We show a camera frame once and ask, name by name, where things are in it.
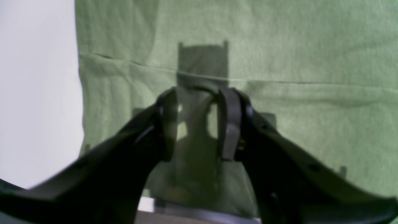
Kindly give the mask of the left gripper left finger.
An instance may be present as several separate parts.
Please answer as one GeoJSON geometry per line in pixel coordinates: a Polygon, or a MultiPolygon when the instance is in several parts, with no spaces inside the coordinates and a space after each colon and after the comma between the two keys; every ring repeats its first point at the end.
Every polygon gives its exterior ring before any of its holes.
{"type": "Polygon", "coordinates": [[[173,156],[177,114],[173,87],[55,176],[1,194],[1,212],[34,224],[133,224],[148,176],[173,156]]]}

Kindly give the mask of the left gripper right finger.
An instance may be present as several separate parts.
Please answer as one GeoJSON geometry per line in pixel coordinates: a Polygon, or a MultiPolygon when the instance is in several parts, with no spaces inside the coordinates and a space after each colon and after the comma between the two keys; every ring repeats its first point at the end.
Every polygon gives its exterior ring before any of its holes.
{"type": "Polygon", "coordinates": [[[236,88],[219,88],[220,158],[242,163],[263,224],[391,224],[397,198],[347,182],[282,136],[236,88]]]}

